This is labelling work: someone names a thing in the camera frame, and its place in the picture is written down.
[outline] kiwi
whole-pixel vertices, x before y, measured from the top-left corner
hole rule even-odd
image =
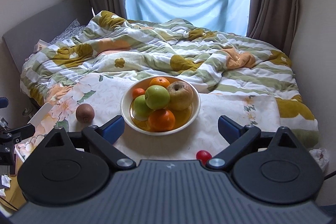
[[[92,123],[95,111],[89,104],[81,104],[76,109],[76,119],[81,123]]]

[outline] white bowl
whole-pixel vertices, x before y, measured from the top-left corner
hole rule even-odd
[[[200,98],[200,95],[198,94],[196,88],[194,88],[193,85],[191,85],[191,84],[189,84],[189,85],[191,86],[191,88],[193,89],[193,92],[194,92],[194,98],[193,98],[193,102],[192,102],[193,109],[192,109],[192,113],[190,115],[189,120],[184,125],[182,125],[181,127],[173,129],[173,130],[170,130],[170,131],[164,131],[164,132],[148,132],[146,130],[142,130],[141,128],[137,127],[134,124],[134,122],[132,121],[131,115],[129,113],[129,108],[130,108],[130,105],[131,105],[131,103],[133,101],[133,98],[132,98],[132,92],[133,92],[133,90],[137,89],[137,88],[142,88],[144,90],[147,89],[148,86],[149,86],[149,83],[155,77],[164,77],[164,78],[166,78],[171,83],[176,82],[176,81],[186,82],[186,81],[184,81],[182,79],[179,79],[177,77],[166,76],[166,75],[153,76],[153,77],[145,78],[143,80],[140,80],[140,81],[136,82],[134,85],[130,86],[130,88],[125,92],[124,96],[121,99],[121,102],[120,102],[120,112],[121,112],[121,115],[124,117],[125,122],[131,128],[133,128],[134,130],[136,130],[136,131],[138,131],[140,133],[144,133],[144,134],[152,135],[152,136],[162,136],[162,135],[169,135],[169,134],[173,134],[173,133],[179,132],[182,129],[184,129],[187,126],[189,126],[196,119],[196,117],[197,117],[197,115],[198,115],[198,113],[200,112],[200,109],[201,109],[201,98]]]

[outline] gray headboard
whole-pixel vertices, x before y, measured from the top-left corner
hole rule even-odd
[[[26,19],[6,32],[2,39],[21,73],[25,59],[29,57],[39,39],[50,42],[61,34],[76,18],[81,25],[92,19],[89,0],[65,0]]]

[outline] pillow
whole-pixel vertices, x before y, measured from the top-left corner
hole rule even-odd
[[[74,35],[78,35],[81,33],[86,26],[81,26],[78,22],[78,19],[75,19],[71,24],[64,30],[63,33],[56,36],[49,44],[53,45],[57,42],[63,41],[65,39],[69,39],[70,37],[73,37]]]

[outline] plastic bag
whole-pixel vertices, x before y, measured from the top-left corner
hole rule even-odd
[[[312,149],[309,151],[309,153],[314,158],[314,160],[316,160],[317,164],[324,172],[329,162],[327,150],[325,148]]]

